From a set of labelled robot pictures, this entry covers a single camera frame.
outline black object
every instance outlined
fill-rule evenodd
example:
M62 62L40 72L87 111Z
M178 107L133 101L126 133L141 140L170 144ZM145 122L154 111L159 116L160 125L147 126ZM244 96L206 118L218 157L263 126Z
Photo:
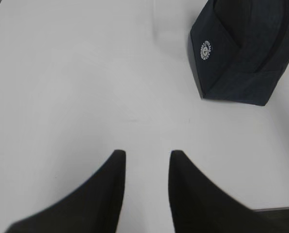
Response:
M107 162L69 196L14 223L6 233L115 233L125 188L126 155L115 150Z
M289 0L208 0L191 40L203 98L264 106L289 64Z
M176 233L289 233L223 192L182 151L171 154L168 188Z

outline white surface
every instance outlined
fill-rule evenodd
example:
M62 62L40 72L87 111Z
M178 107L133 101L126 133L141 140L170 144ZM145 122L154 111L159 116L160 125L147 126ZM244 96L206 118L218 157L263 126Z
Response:
M170 151L250 208L289 206L289 67L266 107L200 100L205 0L3 0L0 232L127 152L118 233L174 232Z

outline circular logo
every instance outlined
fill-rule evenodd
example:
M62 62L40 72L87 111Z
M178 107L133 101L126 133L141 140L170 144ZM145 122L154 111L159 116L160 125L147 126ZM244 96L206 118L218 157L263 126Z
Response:
M211 53L211 44L209 41L205 41L201 47L201 58L207 60Z

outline navy fabric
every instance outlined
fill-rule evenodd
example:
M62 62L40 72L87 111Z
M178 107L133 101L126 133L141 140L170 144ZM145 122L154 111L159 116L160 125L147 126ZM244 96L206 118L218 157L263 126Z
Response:
M264 106L289 64L289 0L209 0L191 40L203 98Z

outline white logo badge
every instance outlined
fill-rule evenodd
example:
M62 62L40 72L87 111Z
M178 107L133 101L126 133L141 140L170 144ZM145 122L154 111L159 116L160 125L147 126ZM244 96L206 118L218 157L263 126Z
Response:
M211 53L211 44L209 41L205 41L201 47L201 58L207 60Z

